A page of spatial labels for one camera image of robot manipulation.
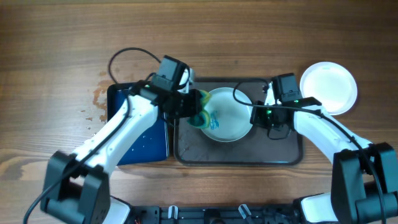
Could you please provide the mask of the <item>white plate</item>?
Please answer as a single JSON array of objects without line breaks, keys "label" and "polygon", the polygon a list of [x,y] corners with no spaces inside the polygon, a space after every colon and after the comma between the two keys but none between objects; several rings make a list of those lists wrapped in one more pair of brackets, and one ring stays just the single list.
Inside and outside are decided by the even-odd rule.
[{"label": "white plate", "polygon": [[349,111],[356,103],[358,87],[352,74],[334,62],[309,66],[300,79],[303,97],[314,97],[331,115]]},{"label": "white plate", "polygon": [[245,137],[252,128],[252,107],[237,102],[230,87],[216,88],[210,95],[205,106],[210,124],[203,133],[218,142],[233,142]]}]

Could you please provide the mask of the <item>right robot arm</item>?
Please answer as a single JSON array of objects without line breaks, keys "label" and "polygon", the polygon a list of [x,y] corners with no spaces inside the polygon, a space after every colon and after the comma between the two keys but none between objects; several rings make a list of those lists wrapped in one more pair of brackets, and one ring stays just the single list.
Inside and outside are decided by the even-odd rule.
[{"label": "right robot arm", "polygon": [[292,73],[266,80],[251,123],[271,131],[288,128],[309,139],[331,161],[331,190],[300,199],[307,223],[371,223],[397,216],[397,155],[333,118],[313,97],[304,98]]}]

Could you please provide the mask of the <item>green yellow sponge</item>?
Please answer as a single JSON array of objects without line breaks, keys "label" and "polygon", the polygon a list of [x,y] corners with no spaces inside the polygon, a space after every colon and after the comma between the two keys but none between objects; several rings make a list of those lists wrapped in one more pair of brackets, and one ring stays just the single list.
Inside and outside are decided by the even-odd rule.
[{"label": "green yellow sponge", "polygon": [[210,114],[209,112],[207,112],[207,110],[204,109],[204,107],[209,102],[211,94],[205,90],[199,90],[199,92],[201,95],[200,104],[202,106],[202,110],[198,114],[189,117],[187,119],[187,123],[193,126],[194,128],[205,129],[208,128],[210,125]]}]

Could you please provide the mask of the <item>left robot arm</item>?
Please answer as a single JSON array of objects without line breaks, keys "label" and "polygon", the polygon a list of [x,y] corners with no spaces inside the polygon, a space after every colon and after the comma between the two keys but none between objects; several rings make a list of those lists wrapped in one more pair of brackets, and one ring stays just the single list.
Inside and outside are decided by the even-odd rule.
[{"label": "left robot arm", "polygon": [[151,80],[123,89],[123,104],[91,139],[67,155],[49,160],[41,211],[65,223],[133,223],[133,208],[112,197],[109,178],[123,155],[163,114],[171,118],[201,110],[198,90],[191,90],[187,64],[165,56]]}]

